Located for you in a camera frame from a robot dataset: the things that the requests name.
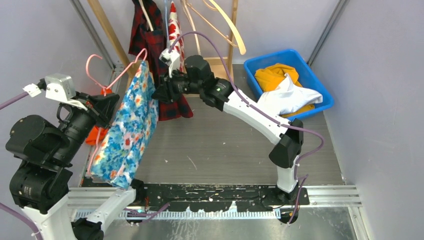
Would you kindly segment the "blue floral garment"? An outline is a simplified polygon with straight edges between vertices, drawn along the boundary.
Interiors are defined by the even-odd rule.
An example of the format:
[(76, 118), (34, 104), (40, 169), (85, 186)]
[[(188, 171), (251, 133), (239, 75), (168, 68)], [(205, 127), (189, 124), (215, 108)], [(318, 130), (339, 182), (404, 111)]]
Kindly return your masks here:
[(91, 164), (92, 177), (128, 189), (159, 120), (154, 79), (142, 61)]

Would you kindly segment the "beige plastic hanger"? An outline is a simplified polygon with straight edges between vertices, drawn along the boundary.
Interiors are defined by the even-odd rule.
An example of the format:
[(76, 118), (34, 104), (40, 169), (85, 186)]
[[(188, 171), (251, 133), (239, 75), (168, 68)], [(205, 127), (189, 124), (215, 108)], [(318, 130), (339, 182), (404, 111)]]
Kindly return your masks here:
[[(189, 22), (189, 25), (190, 25), (192, 31), (196, 32), (197, 31), (196, 26), (195, 26), (195, 23), (193, 21), (192, 15), (190, 14), (189, 8), (188, 8), (188, 1), (187, 0), (180, 0), (180, 2), (181, 2), (181, 5), (183, 7), (183, 12), (184, 12), (184, 14), (185, 14), (185, 16), (186, 16), (186, 18)], [(199, 38), (198, 38), (197, 34), (194, 35), (194, 40), (195, 40), (195, 44), (196, 44), (197, 54), (201, 55), (202, 53), (201, 53), (201, 48), (200, 48), (200, 42), (199, 42)]]
[(241, 55), (245, 55), (247, 52), (245, 43), (243, 41), (243, 38), (239, 32), (239, 30), (236, 27), (236, 20), (237, 20), (237, 11), (238, 11), (238, 0), (232, 1), (232, 14), (231, 18), (225, 13), (225, 11), (214, 1), (214, 0), (203, 0), (203, 3), (210, 9), (215, 12), (218, 12), (223, 19), (225, 20), (226, 24), (228, 25), (230, 29), (231, 36), (228, 37), (224, 35), (222, 32), (220, 32), (212, 23), (210, 23), (206, 18), (203, 20), (212, 27), (221, 37), (223, 37), (230, 46), (236, 47), (239, 50), (239, 53)]

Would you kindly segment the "yellow skirt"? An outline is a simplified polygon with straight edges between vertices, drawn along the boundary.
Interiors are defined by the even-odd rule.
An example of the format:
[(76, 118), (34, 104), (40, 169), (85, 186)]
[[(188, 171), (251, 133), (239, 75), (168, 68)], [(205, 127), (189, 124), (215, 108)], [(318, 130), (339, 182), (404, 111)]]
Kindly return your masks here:
[[(299, 82), (299, 74), (296, 71), (296, 69), (292, 66), (288, 66), (285, 64), (281, 64), (281, 63), (276, 63), (272, 66), (268, 66), (265, 68), (260, 68), (258, 69), (255, 74), (254, 77), (258, 83), (258, 85), (260, 86), (260, 88), (262, 89), (263, 93), (265, 92), (269, 92), (272, 90), (275, 90), (276, 87), (279, 85), (279, 83), (282, 82), (282, 80), (285, 78), (285, 74), (289, 74), (291, 79), (293, 80), (294, 84), (299, 86), (299, 87), (304, 87), (300, 82)], [(288, 117), (292, 117), (295, 115), (280, 115), (284, 118), (288, 118)]]

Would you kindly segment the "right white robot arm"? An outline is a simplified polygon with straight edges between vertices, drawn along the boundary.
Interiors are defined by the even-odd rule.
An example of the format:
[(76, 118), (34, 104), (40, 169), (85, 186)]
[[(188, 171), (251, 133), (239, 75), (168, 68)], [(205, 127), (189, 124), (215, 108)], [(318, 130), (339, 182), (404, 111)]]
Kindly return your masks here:
[(168, 71), (161, 75), (153, 99), (170, 104), (184, 94), (199, 95), (206, 105), (233, 115), (258, 130), (274, 144), (268, 157), (277, 169), (277, 198), (281, 204), (291, 205), (300, 190), (295, 162), (303, 145), (304, 135), (298, 130), (302, 122), (291, 122), (261, 110), (231, 81), (214, 76), (209, 63), (200, 55), (187, 58), (185, 72), (177, 68), (179, 55), (164, 52), (159, 59), (168, 66)]

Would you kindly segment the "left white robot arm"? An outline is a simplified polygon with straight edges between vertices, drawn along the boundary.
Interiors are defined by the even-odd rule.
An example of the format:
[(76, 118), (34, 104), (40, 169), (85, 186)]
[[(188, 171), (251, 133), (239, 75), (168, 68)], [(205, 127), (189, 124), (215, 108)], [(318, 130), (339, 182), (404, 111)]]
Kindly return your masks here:
[(146, 193), (137, 187), (118, 189), (98, 209), (76, 221), (69, 219), (70, 167), (93, 127), (106, 127), (119, 95), (88, 95), (74, 99), (81, 107), (60, 103), (68, 115), (55, 126), (40, 115), (18, 120), (10, 130), (7, 151), (21, 160), (9, 183), (14, 203), (31, 220), (38, 240), (102, 240), (114, 219), (129, 205), (141, 206)]

